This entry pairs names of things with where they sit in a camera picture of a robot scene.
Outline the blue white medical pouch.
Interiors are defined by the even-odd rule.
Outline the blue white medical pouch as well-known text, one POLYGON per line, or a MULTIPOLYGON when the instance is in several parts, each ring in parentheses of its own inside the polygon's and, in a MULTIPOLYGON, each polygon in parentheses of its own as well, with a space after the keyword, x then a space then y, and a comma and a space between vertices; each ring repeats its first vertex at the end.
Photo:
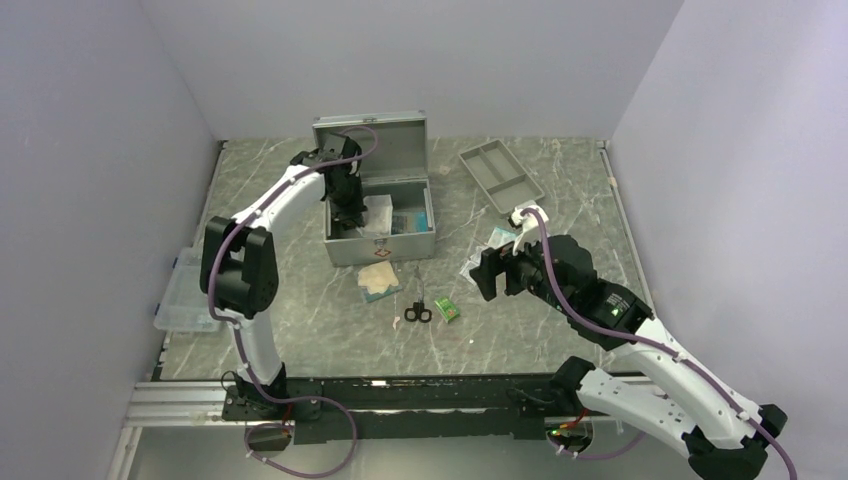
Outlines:
POLYGON ((394 212, 392 215, 392 235, 423 233, 428 230, 428 217, 425 211, 394 212))

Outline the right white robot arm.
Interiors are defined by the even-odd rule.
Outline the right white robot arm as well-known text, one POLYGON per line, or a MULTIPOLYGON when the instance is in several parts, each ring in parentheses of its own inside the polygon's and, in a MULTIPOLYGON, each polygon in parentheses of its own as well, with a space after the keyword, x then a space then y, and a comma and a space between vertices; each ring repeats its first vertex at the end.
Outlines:
POLYGON ((635 293, 602 279, 591 254, 571 236, 488 248, 470 271, 485 300, 496 297, 499 275, 506 294, 528 292, 544 301, 566 315, 580 337, 630 361, 660 390, 652 394, 571 356, 550 379, 544 398, 557 411, 588 409, 615 417, 675 450, 702 479, 755 479, 770 450, 797 478, 777 441, 786 413, 718 380, 635 293))

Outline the grey plastic divider tray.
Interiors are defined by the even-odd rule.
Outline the grey plastic divider tray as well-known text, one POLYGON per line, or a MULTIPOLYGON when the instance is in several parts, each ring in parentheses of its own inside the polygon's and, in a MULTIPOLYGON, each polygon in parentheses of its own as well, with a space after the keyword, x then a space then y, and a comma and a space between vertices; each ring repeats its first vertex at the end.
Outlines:
POLYGON ((461 151, 458 156, 500 215, 509 216, 516 207, 537 203, 545 196, 540 185, 500 139, 461 151))

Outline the clear gauze pad packet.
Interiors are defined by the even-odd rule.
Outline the clear gauze pad packet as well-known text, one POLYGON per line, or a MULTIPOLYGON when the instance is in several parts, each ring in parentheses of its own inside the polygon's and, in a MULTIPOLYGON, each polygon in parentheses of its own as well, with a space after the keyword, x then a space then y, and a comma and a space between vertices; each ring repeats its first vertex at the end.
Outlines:
POLYGON ((365 224, 359 229, 365 238, 382 238, 391 235, 393 202, 390 195, 370 195, 363 199, 366 211, 365 224))

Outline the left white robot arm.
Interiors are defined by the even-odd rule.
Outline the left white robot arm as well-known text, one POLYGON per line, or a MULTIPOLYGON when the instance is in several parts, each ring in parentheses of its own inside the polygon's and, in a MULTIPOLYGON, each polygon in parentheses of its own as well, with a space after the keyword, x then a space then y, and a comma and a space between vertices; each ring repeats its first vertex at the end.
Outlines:
POLYGON ((232 217, 214 216, 204 230, 199 284, 212 319, 225 323, 239 357, 237 390, 264 420, 279 417, 290 397, 268 309, 279 288, 275 238, 304 209, 323 201, 345 229, 365 224, 360 169, 371 149, 351 129, 329 133, 296 154, 282 176, 232 217))

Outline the grey metal medicine case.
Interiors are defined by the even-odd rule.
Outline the grey metal medicine case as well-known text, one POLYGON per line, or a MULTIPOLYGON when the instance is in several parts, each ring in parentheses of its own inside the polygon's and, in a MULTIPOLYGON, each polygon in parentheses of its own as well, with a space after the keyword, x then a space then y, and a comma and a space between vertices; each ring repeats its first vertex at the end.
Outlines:
POLYGON ((312 126, 315 143, 341 133, 363 149, 375 152, 360 161, 364 198, 390 195, 394 212, 425 211, 429 230, 423 233, 365 238, 359 228, 342 230, 325 208, 324 245, 336 267, 382 261, 430 258, 435 253, 436 227, 428 178, 427 117, 419 110, 322 116, 312 126))

